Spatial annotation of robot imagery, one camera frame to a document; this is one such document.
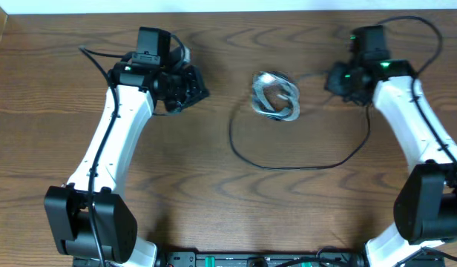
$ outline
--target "green led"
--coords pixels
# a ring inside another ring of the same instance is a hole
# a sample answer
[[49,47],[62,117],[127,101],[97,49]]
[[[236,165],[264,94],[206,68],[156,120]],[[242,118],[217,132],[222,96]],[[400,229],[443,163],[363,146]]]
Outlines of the green led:
[[380,65],[384,68],[387,68],[390,66],[390,62],[381,62]]

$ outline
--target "brown wood surface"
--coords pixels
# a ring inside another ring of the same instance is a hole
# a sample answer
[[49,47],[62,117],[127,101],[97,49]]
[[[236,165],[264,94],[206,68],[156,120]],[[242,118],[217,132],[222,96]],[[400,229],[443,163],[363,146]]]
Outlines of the brown wood surface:
[[[444,33],[444,52],[422,82],[457,142],[457,11],[11,16],[0,49],[0,266],[70,265],[53,244],[43,197],[79,164],[106,91],[77,46],[124,53],[142,25],[175,32],[192,48],[211,97],[179,116],[151,119],[142,132],[126,191],[141,237],[201,251],[315,251],[358,247],[380,234],[407,167],[378,112],[368,145],[325,171],[251,167],[231,152],[227,123],[244,103],[234,139],[263,164],[342,159],[364,137],[361,108],[329,100],[318,75],[300,83],[299,120],[270,121],[249,107],[252,75],[328,70],[349,58],[351,29],[401,14],[427,17]],[[415,22],[392,23],[388,40],[395,58],[416,67],[436,42]],[[107,69],[114,63],[98,60]],[[457,255],[457,243],[442,248]]]

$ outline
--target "wooden tabletop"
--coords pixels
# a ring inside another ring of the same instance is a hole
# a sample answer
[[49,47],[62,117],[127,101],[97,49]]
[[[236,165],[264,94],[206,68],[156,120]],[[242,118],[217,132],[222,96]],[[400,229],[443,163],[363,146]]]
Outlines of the wooden tabletop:
[[[457,11],[11,16],[0,49],[0,266],[70,265],[70,257],[57,253],[43,199],[80,163],[106,91],[77,47],[134,50],[139,26],[176,33],[211,92],[178,116],[151,118],[142,132],[126,188],[139,235],[200,251],[359,248],[392,223],[393,202],[408,175],[382,115],[373,112],[365,148],[325,171],[263,171],[240,161],[229,147],[229,115],[243,103],[234,141],[256,162],[343,159],[364,137],[364,110],[330,99],[320,73],[350,57],[352,29],[406,14],[432,20],[444,34],[444,52],[421,80],[457,142]],[[415,67],[435,43],[419,23],[389,25],[393,57]],[[98,60],[105,69],[114,63]],[[251,79],[261,70],[314,74],[300,83],[298,120],[276,122],[253,112]],[[457,243],[441,248],[457,255]]]

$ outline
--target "white background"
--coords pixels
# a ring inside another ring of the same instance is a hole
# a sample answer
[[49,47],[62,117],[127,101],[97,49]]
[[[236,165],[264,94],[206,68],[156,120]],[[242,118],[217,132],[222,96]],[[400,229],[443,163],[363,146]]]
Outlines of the white background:
[[8,14],[457,9],[457,0],[0,0]]

